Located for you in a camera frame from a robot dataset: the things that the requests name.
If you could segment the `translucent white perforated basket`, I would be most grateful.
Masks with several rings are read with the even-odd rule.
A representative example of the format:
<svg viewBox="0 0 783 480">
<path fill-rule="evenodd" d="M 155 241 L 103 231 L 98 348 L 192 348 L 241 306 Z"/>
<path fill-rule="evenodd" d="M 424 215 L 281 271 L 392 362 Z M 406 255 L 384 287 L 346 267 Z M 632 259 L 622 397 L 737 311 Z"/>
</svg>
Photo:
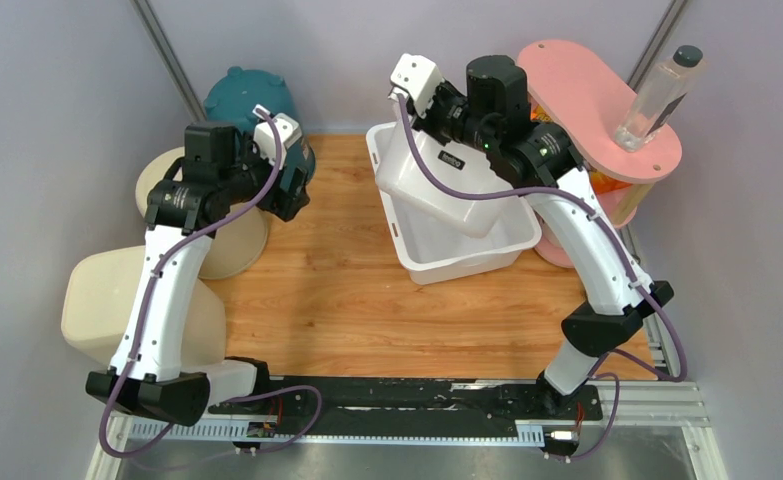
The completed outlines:
<svg viewBox="0 0 783 480">
<path fill-rule="evenodd" d="M 414 131 L 413 138 L 428 172 L 444 186 L 468 194 L 509 188 L 490 169 L 484 153 L 454 142 L 442 145 L 420 131 Z M 466 236 L 485 237 L 498 220 L 522 207 L 518 197 L 465 200 L 436 187 L 419 168 L 401 122 L 372 127 L 367 140 L 376 156 L 375 178 L 382 192 Z"/>
</svg>

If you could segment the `cream large bucket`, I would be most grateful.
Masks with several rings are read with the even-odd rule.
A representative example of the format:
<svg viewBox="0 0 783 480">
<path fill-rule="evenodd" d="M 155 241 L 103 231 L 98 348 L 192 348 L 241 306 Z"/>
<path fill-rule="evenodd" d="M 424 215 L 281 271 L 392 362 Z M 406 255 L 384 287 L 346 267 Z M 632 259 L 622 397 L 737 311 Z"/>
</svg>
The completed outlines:
<svg viewBox="0 0 783 480">
<path fill-rule="evenodd" d="M 148 193 L 174 161 L 183 155 L 183 147 L 168 150 L 153 159 L 140 173 L 135 186 L 135 201 L 141 216 L 146 211 Z M 202 263 L 199 278 L 222 280 L 248 269 L 263 253 L 269 230 L 268 219 L 258 208 L 219 228 Z"/>
</svg>

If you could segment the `teal plastic bucket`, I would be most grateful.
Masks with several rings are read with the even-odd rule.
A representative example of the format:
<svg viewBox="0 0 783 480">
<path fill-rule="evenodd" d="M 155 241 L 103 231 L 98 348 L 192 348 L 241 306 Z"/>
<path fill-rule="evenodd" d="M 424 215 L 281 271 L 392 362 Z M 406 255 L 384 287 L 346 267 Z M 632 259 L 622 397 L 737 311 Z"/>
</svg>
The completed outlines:
<svg viewBox="0 0 783 480">
<path fill-rule="evenodd" d="M 257 105 L 266 108 L 272 117 L 285 114 L 302 127 L 286 80 L 264 70 L 230 67 L 203 101 L 208 120 L 235 124 L 241 132 L 253 132 L 260 121 L 253 113 Z M 287 149 L 284 173 L 290 180 L 297 170 L 301 170 L 310 182 L 315 173 L 316 157 L 304 132 L 300 133 L 299 139 Z"/>
</svg>

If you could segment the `white plastic tub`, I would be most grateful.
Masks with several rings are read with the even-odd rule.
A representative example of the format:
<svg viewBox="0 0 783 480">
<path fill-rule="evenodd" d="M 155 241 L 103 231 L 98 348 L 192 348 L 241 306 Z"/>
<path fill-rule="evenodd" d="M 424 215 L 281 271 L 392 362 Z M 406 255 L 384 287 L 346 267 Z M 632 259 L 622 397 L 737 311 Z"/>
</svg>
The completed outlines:
<svg viewBox="0 0 783 480">
<path fill-rule="evenodd" d="M 508 267 L 542 238 L 523 199 L 506 207 L 488 235 L 472 238 L 384 192 L 380 198 L 397 259 L 418 285 Z"/>
</svg>

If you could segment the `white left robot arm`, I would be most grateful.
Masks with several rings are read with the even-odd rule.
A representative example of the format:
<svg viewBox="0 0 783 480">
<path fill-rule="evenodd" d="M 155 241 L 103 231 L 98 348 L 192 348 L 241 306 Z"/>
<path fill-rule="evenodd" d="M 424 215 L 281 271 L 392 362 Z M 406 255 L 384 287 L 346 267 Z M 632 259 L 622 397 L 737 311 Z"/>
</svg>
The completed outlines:
<svg viewBox="0 0 783 480">
<path fill-rule="evenodd" d="M 286 176 L 298 124 L 284 114 L 251 132 L 221 122 L 188 126 L 184 153 L 147 195 L 144 266 L 123 338 L 86 392 L 111 410 L 192 426 L 213 404 L 234 398 L 247 413 L 273 399 L 265 363 L 239 357 L 184 367 L 181 350 L 198 277 L 232 207 L 257 207 L 290 221 L 309 202 L 307 177 Z"/>
</svg>

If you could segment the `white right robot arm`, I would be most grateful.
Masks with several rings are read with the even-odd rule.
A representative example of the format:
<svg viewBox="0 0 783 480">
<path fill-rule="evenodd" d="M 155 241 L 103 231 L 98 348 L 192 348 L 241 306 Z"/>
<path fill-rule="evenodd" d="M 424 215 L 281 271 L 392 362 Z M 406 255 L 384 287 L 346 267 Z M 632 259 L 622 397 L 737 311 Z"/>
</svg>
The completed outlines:
<svg viewBox="0 0 783 480">
<path fill-rule="evenodd" d="M 573 263 L 586 300 L 562 321 L 565 340 L 540 374 L 537 392 L 544 413 L 563 417 L 576 407 L 577 390 L 604 357 L 632 338 L 647 316 L 662 315 L 673 290 L 666 281 L 652 280 L 628 255 L 568 132 L 531 120 L 525 71 L 506 55 L 487 55 L 468 64 L 466 79 L 467 91 L 461 93 L 431 60 L 402 56 L 392 81 L 405 136 L 414 161 L 439 191 L 466 201 L 525 198 Z M 466 193 L 445 185 L 426 166 L 415 133 L 484 154 L 509 189 Z"/>
</svg>

